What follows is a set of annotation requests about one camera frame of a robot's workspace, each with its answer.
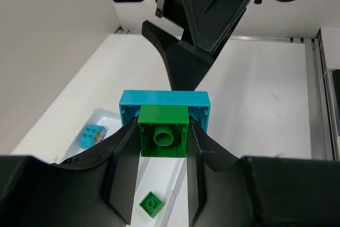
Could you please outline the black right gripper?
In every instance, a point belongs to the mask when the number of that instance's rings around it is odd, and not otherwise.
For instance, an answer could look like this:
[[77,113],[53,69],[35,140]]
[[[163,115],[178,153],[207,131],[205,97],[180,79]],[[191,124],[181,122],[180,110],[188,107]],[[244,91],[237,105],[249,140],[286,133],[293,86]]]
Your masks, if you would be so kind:
[[[193,44],[204,52],[214,52],[218,48],[250,1],[262,3],[262,0],[173,1],[183,7]],[[214,59],[149,21],[143,22],[141,33],[160,53],[171,90],[196,90],[212,67]]]

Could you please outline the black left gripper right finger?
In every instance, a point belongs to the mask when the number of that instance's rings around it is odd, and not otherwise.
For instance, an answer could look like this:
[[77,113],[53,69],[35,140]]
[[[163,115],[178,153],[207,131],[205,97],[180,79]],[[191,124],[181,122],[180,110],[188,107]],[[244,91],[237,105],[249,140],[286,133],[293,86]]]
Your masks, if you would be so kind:
[[339,162],[237,158],[192,120],[187,168],[190,226],[339,226]]

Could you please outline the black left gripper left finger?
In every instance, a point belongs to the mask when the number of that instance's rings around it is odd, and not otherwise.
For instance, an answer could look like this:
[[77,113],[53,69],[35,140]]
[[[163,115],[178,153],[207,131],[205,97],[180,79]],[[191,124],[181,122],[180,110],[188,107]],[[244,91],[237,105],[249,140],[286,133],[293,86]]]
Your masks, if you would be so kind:
[[63,162],[1,156],[1,226],[126,226],[135,188],[119,181],[125,148],[140,157],[135,119],[95,146]]

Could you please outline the teal round lego brick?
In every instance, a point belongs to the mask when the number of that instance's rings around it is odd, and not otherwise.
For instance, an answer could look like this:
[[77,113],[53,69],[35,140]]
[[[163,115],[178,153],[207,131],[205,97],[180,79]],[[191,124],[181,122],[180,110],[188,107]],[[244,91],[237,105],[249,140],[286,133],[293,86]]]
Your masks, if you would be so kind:
[[80,137],[80,147],[88,149],[102,140],[106,135],[106,128],[101,125],[90,124],[87,125]]

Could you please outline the green lego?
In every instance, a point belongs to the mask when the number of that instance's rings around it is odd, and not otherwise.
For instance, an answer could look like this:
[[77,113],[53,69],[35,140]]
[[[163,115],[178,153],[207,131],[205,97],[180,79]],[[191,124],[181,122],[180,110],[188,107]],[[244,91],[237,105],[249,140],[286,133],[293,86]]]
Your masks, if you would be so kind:
[[139,206],[147,213],[148,216],[155,218],[163,208],[164,202],[150,191],[141,201]]

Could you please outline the small green lego brick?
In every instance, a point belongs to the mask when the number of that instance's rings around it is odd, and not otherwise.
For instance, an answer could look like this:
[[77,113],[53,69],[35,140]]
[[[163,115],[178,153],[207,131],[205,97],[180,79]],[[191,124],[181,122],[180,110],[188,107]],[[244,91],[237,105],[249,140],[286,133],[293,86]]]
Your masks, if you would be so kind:
[[141,156],[185,158],[189,110],[181,105],[143,105],[138,117]]

